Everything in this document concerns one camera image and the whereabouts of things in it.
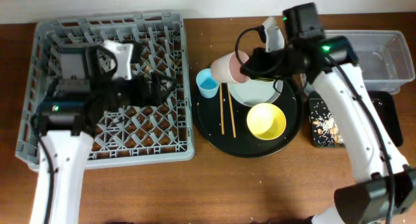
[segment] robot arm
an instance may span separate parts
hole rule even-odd
[[[335,192],[335,206],[311,218],[313,224],[364,224],[401,214],[416,201],[416,170],[387,134],[368,96],[358,58],[345,37],[325,38],[313,3],[283,12],[288,44],[256,48],[241,73],[273,81],[305,73],[323,98],[343,135],[357,184]],[[258,31],[264,42],[276,30]]]
[[[157,72],[132,77],[130,63],[142,49],[112,41],[62,49],[62,77],[49,85],[31,119],[40,135],[32,224],[78,223],[84,170],[104,111],[159,106],[176,87],[175,79]]]

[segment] plastic bin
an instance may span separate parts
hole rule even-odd
[[[131,64],[132,74],[149,66],[177,78],[176,90],[157,107],[127,106],[106,112],[97,124],[86,169],[189,160],[194,156],[185,26],[171,12],[64,19],[36,26],[16,156],[38,169],[38,146],[29,120],[47,85],[60,75],[59,51],[66,44],[134,40],[146,45],[145,57]]]
[[[326,36],[346,36],[359,58],[368,91],[396,94],[415,79],[415,68],[404,35],[399,31],[326,31]],[[302,75],[302,84],[306,78]],[[307,85],[305,93],[313,91]]]

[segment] black container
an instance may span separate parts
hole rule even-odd
[[[403,144],[403,136],[393,97],[387,92],[373,91],[369,92],[369,96],[391,140],[397,147],[400,147]],[[328,120],[331,116],[328,107],[317,92],[310,93],[308,105],[309,122],[312,128],[312,144],[316,147],[344,147],[344,143],[335,141],[335,136],[337,138],[342,138],[342,136],[331,134],[332,132],[320,132],[319,129],[321,128],[314,124],[314,122],[319,121],[318,119]]]

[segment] wooden table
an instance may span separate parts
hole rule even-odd
[[[190,80],[233,50],[239,33],[265,18],[188,19]],[[416,61],[416,13],[322,16],[327,29],[400,30]],[[0,222],[29,221],[37,174],[14,156],[34,24],[0,26]],[[241,49],[260,45],[254,33]],[[404,137],[400,151],[416,165],[416,82],[395,95]],[[229,156],[195,130],[188,162],[85,171],[80,223],[250,223],[305,218],[333,203],[335,189],[354,183],[344,149],[311,145],[305,122],[282,151],[263,158]],[[395,223],[416,223],[416,207]]]

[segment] cable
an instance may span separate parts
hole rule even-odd
[[[53,201],[53,188],[55,185],[55,170],[53,169],[53,164],[52,164],[52,158],[51,155],[49,154],[48,150],[46,149],[45,143],[42,140],[42,138],[39,135],[39,132],[37,130],[37,128],[34,126],[34,119],[36,117],[36,113],[31,117],[31,127],[32,130],[34,131],[37,140],[40,142],[40,145],[42,146],[42,149],[45,152],[45,156],[46,156],[46,160],[49,166],[49,191],[48,191],[48,195],[47,195],[47,205],[46,205],[46,211],[45,211],[45,219],[44,219],[44,224],[49,224],[49,220],[51,218],[51,209],[52,209],[52,201]]]
[[[242,67],[245,67],[245,65],[244,65],[244,63],[242,63],[240,55],[239,55],[239,44],[240,44],[240,40],[241,40],[242,36],[244,36],[247,32],[250,32],[250,31],[259,32],[259,30],[261,30],[262,28],[263,28],[262,26],[257,26],[257,27],[246,29],[237,38],[237,42],[235,42],[235,56],[237,57],[237,61],[239,61],[240,65]]]
[[[389,153],[387,152],[387,148],[385,147],[382,133],[380,132],[379,128],[377,127],[376,120],[371,115],[370,110],[365,105],[364,101],[362,100],[362,97],[358,94],[357,90],[352,85],[350,79],[348,78],[348,76],[346,75],[346,73],[344,72],[342,67],[340,65],[338,65],[338,63],[336,63],[336,61],[330,55],[325,54],[325,57],[339,70],[339,73],[343,76],[347,86],[350,88],[351,92],[355,95],[359,105],[364,110],[367,117],[370,119],[370,122],[371,122],[371,125],[372,125],[373,129],[376,131],[377,138],[378,138],[378,141],[379,141],[380,146],[381,146],[380,149],[382,150],[382,152],[384,154],[385,164],[387,166],[387,171],[389,173],[389,190],[390,190],[390,192],[389,192],[389,210],[388,210],[387,217],[386,217],[386,224],[390,224],[391,218],[393,217],[394,207],[395,207],[396,184],[395,184],[395,176],[393,174],[393,168],[392,168],[391,162],[390,162],[391,158],[389,156]]]
[[[281,91],[279,91],[278,90],[278,88],[276,87],[277,86],[277,84],[278,84],[278,79],[275,79],[274,81],[273,81],[273,89],[274,89],[274,91],[276,91],[276,92],[278,92],[279,94],[281,94]]]

